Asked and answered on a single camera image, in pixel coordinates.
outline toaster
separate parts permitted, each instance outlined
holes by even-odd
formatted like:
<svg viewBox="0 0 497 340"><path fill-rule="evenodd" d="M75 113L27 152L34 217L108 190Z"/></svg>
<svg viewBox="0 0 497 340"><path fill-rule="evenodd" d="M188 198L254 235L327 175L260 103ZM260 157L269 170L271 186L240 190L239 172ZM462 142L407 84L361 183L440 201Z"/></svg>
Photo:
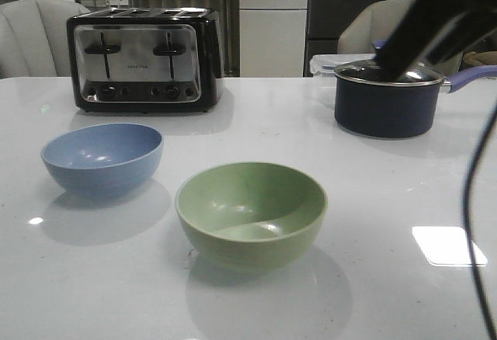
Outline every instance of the toaster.
<svg viewBox="0 0 497 340"><path fill-rule="evenodd" d="M217 11L104 9L67 21L76 106L96 112L207 111L223 75Z"/></svg>

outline bowl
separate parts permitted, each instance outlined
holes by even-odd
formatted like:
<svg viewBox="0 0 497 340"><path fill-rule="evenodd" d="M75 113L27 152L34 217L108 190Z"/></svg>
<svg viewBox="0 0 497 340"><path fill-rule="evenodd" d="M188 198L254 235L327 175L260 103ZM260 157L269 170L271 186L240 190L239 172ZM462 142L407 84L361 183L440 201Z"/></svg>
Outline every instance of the bowl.
<svg viewBox="0 0 497 340"><path fill-rule="evenodd" d="M41 151L54 180L70 193L116 197L143 185L162 156L162 135L151 127L110 123L63 134Z"/></svg>
<svg viewBox="0 0 497 340"><path fill-rule="evenodd" d="M200 255L237 272L289 264L313 243L327 197L283 165L241 162L207 169L176 194L183 230Z"/></svg>

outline toaster lever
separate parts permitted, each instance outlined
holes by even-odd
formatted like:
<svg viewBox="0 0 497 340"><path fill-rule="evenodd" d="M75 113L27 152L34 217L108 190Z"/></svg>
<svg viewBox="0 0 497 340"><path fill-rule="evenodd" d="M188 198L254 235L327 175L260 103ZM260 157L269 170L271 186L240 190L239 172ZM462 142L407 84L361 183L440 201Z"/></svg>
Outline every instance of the toaster lever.
<svg viewBox="0 0 497 340"><path fill-rule="evenodd" d="M184 47L177 47L176 49L169 49L169 45L159 45L154 48L154 55L158 57L172 57L175 55L181 55L185 53Z"/></svg>
<svg viewBox="0 0 497 340"><path fill-rule="evenodd" d="M85 53L87 54L115 54L121 50L119 45L105 45L102 46L100 44L90 45L85 49Z"/></svg>

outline plastic container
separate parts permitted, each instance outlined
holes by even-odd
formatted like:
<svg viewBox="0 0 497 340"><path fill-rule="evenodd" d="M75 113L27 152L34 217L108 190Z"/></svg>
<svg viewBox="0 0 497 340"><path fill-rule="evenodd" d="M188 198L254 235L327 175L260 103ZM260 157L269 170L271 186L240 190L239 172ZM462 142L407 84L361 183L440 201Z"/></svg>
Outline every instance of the plastic container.
<svg viewBox="0 0 497 340"><path fill-rule="evenodd" d="M335 67L344 63L371 59L374 54L316 54L309 61L313 93L325 106L335 108Z"/></svg>

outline purple handle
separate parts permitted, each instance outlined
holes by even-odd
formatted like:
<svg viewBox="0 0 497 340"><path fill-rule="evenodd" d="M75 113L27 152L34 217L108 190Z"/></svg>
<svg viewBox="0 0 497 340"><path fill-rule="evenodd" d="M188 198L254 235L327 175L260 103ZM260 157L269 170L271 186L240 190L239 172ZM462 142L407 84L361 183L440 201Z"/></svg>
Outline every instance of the purple handle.
<svg viewBox="0 0 497 340"><path fill-rule="evenodd" d="M385 45L386 42L387 42L386 40L375 40L371 43L371 45L373 45L373 48L375 50L378 50L378 49L381 49Z"/></svg>
<svg viewBox="0 0 497 340"><path fill-rule="evenodd" d="M446 80L450 83L449 93L456 92L477 78L486 78L488 76L497 76L497 65L467 68L456 74L447 76Z"/></svg>

